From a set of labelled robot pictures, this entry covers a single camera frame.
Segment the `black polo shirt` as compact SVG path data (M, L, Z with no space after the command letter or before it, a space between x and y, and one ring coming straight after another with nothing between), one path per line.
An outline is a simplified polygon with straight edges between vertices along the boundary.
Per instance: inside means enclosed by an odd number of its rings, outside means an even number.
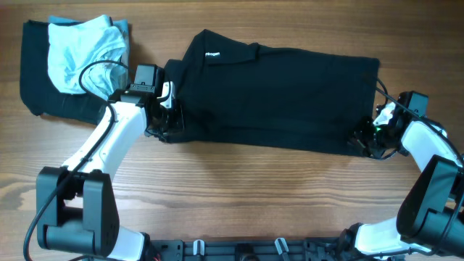
M208 141L357 155L349 136L372 114L376 58L238 42L210 30L167 62L184 131Z

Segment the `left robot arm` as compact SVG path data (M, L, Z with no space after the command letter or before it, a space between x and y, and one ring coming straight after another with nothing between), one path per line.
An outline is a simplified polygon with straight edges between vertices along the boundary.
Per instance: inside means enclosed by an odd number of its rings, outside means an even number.
M26 260L33 233L41 248L76 253L79 260L161 258L148 234L120 225L112 179L140 135L166 142L183 130L174 83L161 67L139 65L134 83L101 102L104 116L79 151L38 174L36 216L23 244Z

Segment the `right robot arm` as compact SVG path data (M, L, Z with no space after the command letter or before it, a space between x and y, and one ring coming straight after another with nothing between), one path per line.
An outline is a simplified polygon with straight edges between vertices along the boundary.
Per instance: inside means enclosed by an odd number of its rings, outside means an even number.
M463 257L463 156L445 129L426 117L428 97L415 91L386 97L351 142L363 156L411 156L420 176L396 217L356 224L340 235L338 260L388 260L406 254Z

